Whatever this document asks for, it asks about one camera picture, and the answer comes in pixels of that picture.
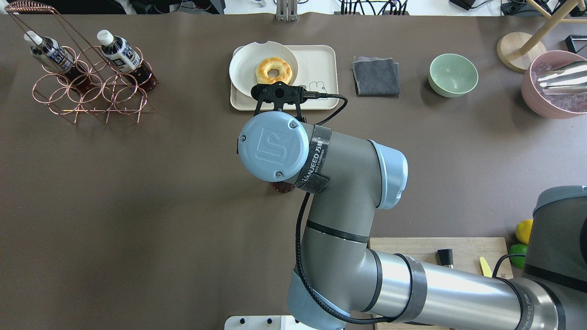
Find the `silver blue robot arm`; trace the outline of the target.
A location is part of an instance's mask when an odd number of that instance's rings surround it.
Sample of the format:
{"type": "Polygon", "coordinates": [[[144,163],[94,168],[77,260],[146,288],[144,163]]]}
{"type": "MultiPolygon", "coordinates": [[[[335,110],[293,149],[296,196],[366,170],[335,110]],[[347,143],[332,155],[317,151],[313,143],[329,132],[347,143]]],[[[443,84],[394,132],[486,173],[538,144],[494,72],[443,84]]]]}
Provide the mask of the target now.
{"type": "Polygon", "coordinates": [[[520,278],[486,276],[367,247],[375,211],[398,204],[402,152],[304,122],[300,104],[327,97],[283,82],[257,84],[238,140],[255,177],[306,192],[296,222],[288,309],[307,326],[419,322],[459,330],[586,328],[586,188],[539,195],[520,278]]]}

